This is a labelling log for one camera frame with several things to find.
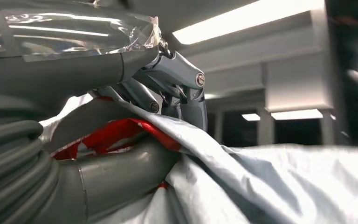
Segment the ceiling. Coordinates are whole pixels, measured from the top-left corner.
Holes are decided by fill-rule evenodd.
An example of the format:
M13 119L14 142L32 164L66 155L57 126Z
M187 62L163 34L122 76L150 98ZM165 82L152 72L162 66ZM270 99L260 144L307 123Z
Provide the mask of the ceiling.
M257 0L98 0L111 5L158 16L163 37L174 50L183 49L173 31L239 8ZM352 132L358 133L358 84L348 78L347 70L358 71L358 0L326 0L333 55L343 81L346 107Z

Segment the gray vacuum hose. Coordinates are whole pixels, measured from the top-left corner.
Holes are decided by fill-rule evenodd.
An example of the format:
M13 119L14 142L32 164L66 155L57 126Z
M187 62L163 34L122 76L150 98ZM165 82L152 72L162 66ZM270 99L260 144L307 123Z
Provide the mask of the gray vacuum hose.
M84 224L157 187L177 161L146 137L130 152L55 161L36 121L0 125L0 224Z

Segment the metal bolt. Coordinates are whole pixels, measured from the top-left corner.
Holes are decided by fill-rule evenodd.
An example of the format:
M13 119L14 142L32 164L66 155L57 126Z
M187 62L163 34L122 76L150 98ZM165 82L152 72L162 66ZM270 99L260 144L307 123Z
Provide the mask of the metal bolt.
M163 38L160 39L160 45L161 45L163 48L167 48L167 47L168 47L168 43L167 43Z
M195 77L195 82L197 83L197 86L202 87L205 84L205 75L203 73L198 73Z
M150 110L153 113L157 113L160 110L160 105L158 105L158 103L154 101L150 104Z

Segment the window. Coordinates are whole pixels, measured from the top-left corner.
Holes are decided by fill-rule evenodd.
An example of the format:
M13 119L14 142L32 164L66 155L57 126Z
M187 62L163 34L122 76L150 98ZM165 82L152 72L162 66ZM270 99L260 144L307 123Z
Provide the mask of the window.
M209 113L208 117L208 134L214 138L216 130L216 115L214 113Z
M222 144L228 147L257 146L258 120L256 110L225 112Z
M275 142L322 145L320 119L275 120Z

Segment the screw head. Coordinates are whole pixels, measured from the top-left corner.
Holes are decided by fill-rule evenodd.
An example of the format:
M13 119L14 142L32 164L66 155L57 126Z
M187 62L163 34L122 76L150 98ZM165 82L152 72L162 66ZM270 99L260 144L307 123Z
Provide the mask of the screw head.
M202 87L205 84L205 75L204 73L198 73L195 77L195 82L197 86Z
M150 110L153 113L158 113L158 111L160 110L160 105L156 101L154 101L150 104Z

